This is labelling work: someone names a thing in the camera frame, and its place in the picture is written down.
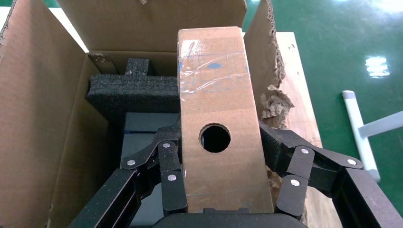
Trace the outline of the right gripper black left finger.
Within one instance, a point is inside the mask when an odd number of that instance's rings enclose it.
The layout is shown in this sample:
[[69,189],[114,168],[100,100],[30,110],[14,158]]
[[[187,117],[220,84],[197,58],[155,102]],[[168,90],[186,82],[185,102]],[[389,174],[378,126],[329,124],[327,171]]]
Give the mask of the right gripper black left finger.
[[179,124],[159,128],[153,141],[124,158],[94,197],[70,223],[71,228],[127,228],[142,200],[161,184],[164,216],[186,213],[188,203],[179,159]]

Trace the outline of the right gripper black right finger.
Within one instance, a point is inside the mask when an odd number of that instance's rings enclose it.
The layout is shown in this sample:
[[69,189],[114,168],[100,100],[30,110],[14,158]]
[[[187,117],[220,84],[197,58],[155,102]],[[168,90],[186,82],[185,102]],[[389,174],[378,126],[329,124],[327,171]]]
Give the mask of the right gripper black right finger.
[[300,219],[308,187],[332,200],[345,228],[400,228],[403,219],[353,157],[316,147],[291,130],[259,124],[266,165],[282,178],[275,212]]

